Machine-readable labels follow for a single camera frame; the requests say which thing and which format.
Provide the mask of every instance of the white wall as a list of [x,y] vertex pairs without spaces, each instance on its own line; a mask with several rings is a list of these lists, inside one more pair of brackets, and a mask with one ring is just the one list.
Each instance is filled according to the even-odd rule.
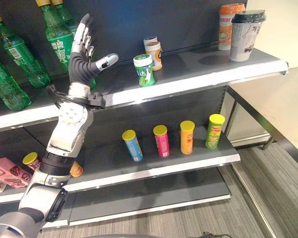
[[[255,48],[286,60],[290,67],[298,67],[298,0],[248,0],[247,10],[256,9],[266,10],[267,20],[257,36]],[[227,119],[232,105],[233,98],[226,94],[221,113]],[[238,106],[228,137],[230,141],[264,133],[267,132],[260,124]],[[234,146],[266,139],[236,143]]]

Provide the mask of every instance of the pink box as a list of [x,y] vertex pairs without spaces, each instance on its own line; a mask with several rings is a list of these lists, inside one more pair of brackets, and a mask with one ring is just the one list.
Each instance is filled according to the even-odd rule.
[[0,180],[11,187],[25,187],[31,181],[32,175],[7,158],[0,158]]

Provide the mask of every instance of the blue chip can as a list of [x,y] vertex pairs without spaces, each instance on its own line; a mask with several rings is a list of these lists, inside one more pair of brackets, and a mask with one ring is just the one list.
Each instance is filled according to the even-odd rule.
[[126,130],[123,135],[123,140],[126,143],[126,146],[130,152],[130,155],[133,157],[133,160],[139,162],[143,159],[143,153],[139,146],[136,133],[134,130]]

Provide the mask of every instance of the robotic arm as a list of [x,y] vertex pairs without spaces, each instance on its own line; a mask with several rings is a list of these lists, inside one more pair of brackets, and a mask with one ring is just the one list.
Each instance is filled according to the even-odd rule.
[[81,20],[72,46],[69,74],[71,85],[68,95],[49,93],[61,99],[55,127],[41,167],[34,172],[17,212],[0,217],[0,238],[35,238],[47,222],[57,220],[68,192],[63,189],[70,179],[70,170],[84,142],[86,130],[93,122],[92,108],[104,108],[101,95],[91,95],[89,84],[93,77],[118,60],[117,54],[90,62],[94,47],[90,46],[92,18]]

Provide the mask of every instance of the white jar lid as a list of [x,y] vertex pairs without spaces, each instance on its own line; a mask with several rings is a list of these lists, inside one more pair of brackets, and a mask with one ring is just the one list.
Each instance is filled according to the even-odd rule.
[[134,57],[134,65],[136,67],[147,66],[152,63],[152,57],[149,54],[142,54]]
[[157,36],[151,36],[151,37],[144,38],[144,45],[146,45],[150,42],[154,42],[154,41],[158,41]]
[[161,44],[160,42],[156,41],[156,42],[150,42],[150,43],[147,43],[145,45],[145,50],[147,52],[150,52],[150,51],[157,51],[157,50],[160,50],[161,49]]

